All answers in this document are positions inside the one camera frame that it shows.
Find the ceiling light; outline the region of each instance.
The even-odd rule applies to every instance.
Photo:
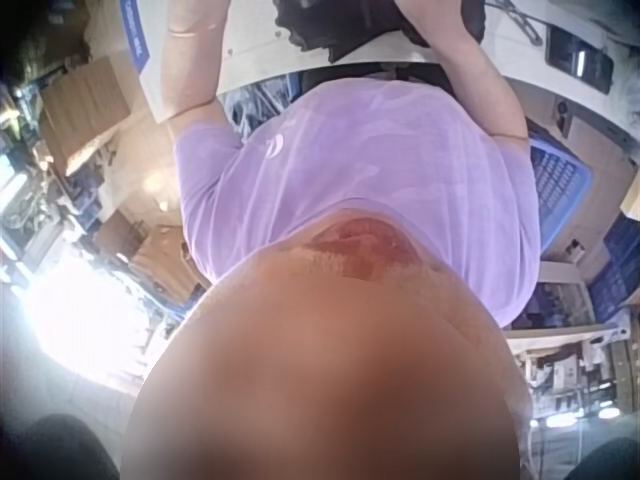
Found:
[[[548,428],[572,427],[576,423],[578,423],[578,419],[574,413],[558,413],[547,417],[546,421]]]
[[[598,412],[598,416],[604,420],[609,420],[620,416],[620,409],[616,407],[603,408]]]

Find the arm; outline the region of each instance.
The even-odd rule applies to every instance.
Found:
[[[459,102],[492,137],[528,152],[527,124],[515,93],[462,21],[462,0],[396,0],[429,42]]]
[[[162,94],[174,139],[191,125],[228,126],[216,99],[229,0],[172,0]]]

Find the person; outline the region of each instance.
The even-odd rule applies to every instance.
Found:
[[[329,82],[244,145],[215,99],[229,4],[173,1],[163,95],[215,286],[140,392],[123,478],[530,474],[501,331],[539,270],[525,117],[461,0],[396,1],[458,101]]]

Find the black bag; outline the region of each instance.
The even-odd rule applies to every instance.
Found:
[[[276,25],[289,30],[289,41],[303,52],[329,50],[335,63],[380,35],[401,30],[416,45],[429,44],[402,15],[394,0],[274,0]],[[478,43],[485,31],[483,0],[463,0],[462,17]]]

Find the smartphone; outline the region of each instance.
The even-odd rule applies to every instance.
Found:
[[[613,59],[572,33],[553,25],[547,34],[547,63],[608,95]]]

